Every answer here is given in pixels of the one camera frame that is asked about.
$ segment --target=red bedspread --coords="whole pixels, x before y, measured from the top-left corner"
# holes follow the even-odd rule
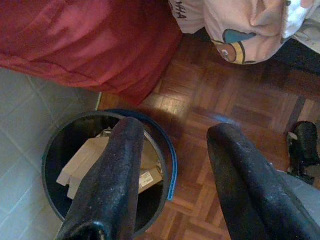
[[[3,0],[0,66],[139,104],[181,32],[160,0]]]

